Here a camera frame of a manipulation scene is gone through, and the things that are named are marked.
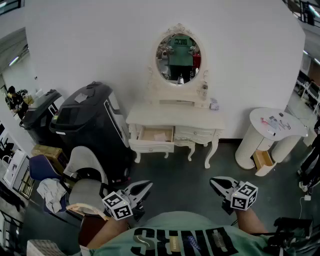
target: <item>black trash can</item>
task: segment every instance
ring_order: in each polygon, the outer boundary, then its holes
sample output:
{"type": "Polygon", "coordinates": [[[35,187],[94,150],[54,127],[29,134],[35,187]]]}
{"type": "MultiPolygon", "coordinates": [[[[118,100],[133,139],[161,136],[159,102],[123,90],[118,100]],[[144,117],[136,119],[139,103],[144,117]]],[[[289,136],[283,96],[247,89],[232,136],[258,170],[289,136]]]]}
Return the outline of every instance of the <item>black trash can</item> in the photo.
{"type": "Polygon", "coordinates": [[[100,162],[110,184],[129,178],[132,151],[129,132],[112,89],[93,82],[73,93],[50,123],[69,151],[89,148],[100,162]]]}
{"type": "Polygon", "coordinates": [[[63,102],[61,94],[51,89],[29,106],[19,125],[37,144],[63,149],[64,143],[60,136],[49,130],[51,119],[63,102]]]}

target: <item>cable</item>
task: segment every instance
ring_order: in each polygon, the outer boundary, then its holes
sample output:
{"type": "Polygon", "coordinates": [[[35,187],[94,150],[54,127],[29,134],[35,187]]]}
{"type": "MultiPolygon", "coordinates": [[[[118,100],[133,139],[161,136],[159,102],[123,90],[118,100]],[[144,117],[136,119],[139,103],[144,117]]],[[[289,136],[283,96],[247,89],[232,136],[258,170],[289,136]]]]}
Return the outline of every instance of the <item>cable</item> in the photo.
{"type": "Polygon", "coordinates": [[[231,226],[235,225],[236,223],[238,223],[237,219],[231,224],[231,226]]]}
{"type": "Polygon", "coordinates": [[[301,206],[299,220],[300,220],[300,218],[301,218],[301,213],[302,213],[302,204],[301,204],[301,199],[302,199],[302,198],[305,198],[305,197],[303,196],[303,197],[301,197],[300,200],[299,200],[299,201],[300,201],[300,206],[301,206]]]}

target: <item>green t-shirt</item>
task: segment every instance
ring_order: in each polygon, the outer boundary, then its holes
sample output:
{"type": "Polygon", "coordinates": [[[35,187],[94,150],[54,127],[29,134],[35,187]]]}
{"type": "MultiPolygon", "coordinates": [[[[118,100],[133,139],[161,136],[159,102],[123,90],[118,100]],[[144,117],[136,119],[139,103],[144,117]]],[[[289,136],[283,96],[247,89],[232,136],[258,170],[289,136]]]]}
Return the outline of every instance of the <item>green t-shirt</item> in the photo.
{"type": "Polygon", "coordinates": [[[190,47],[193,46],[193,42],[189,36],[176,35],[171,39],[169,45],[174,49],[173,54],[169,55],[169,65],[194,65],[194,58],[190,53],[188,53],[188,51],[190,51],[190,47]]]}
{"type": "Polygon", "coordinates": [[[267,239],[233,226],[216,227],[192,212],[162,213],[143,227],[130,229],[94,252],[94,256],[267,256],[267,239]]]}

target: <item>oval mirror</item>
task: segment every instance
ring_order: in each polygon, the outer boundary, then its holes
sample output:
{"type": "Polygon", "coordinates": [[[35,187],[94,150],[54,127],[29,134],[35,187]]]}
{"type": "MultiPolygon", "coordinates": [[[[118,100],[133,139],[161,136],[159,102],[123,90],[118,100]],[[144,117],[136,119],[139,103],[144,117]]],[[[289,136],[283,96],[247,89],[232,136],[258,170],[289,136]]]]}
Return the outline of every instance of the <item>oval mirror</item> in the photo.
{"type": "Polygon", "coordinates": [[[171,34],[163,39],[155,57],[161,76],[177,86],[195,78],[201,65],[199,46],[183,33],[171,34]]]}

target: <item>white cloth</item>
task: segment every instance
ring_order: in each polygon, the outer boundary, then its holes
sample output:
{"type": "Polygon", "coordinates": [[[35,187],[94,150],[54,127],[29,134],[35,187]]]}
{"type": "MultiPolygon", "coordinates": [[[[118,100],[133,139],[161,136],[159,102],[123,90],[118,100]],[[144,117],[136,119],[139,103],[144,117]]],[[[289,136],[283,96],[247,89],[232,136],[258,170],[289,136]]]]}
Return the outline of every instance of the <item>white cloth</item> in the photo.
{"type": "Polygon", "coordinates": [[[60,204],[61,198],[67,192],[59,183],[57,178],[46,178],[40,182],[36,191],[45,200],[46,207],[53,213],[59,212],[62,207],[60,204]]]}

